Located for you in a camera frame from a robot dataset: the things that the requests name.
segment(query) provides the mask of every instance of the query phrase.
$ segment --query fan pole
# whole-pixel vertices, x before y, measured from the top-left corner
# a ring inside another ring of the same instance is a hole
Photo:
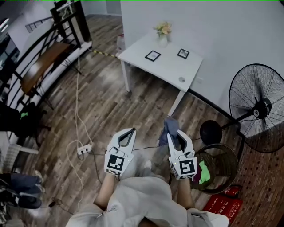
[[[231,121],[231,122],[229,122],[228,124],[222,126],[221,129],[224,130],[224,129],[230,127],[231,125],[234,125],[234,124],[238,123],[240,120],[243,120],[243,119],[245,119],[245,118],[247,118],[247,117],[249,117],[249,116],[252,116],[252,115],[253,115],[253,111],[251,110],[251,111],[245,113],[244,115],[240,116],[240,117],[237,118],[236,120]]]

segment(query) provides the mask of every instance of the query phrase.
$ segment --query white shirt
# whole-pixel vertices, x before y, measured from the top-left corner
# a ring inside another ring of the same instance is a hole
[[[186,227],[187,215],[200,213],[206,214],[214,227],[229,224],[223,215],[186,210],[172,200],[170,186],[160,178],[133,177],[118,184],[106,211],[89,204],[72,216],[66,227],[136,227],[144,217],[158,226]]]

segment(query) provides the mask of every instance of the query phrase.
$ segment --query picture frame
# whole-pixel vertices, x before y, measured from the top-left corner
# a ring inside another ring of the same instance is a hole
[[[189,51],[187,51],[185,49],[180,49],[177,55],[179,57],[183,58],[183,59],[187,59],[187,57],[189,55]]]
[[[151,51],[149,54],[147,54],[145,56],[146,59],[154,62],[158,57],[160,57],[160,53],[156,52],[156,51]]]

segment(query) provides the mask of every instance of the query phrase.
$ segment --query fan grille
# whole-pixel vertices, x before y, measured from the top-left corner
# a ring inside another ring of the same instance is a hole
[[[241,121],[241,133],[253,149],[270,153],[284,145],[284,80],[272,68],[262,64],[247,65],[232,81],[229,93],[230,112],[237,119],[255,109],[258,102],[269,100],[268,115],[254,115]]]

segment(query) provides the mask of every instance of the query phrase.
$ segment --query fan base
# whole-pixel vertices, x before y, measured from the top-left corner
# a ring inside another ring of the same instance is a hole
[[[216,121],[205,121],[200,127],[200,137],[206,145],[220,143],[222,139],[221,126]]]

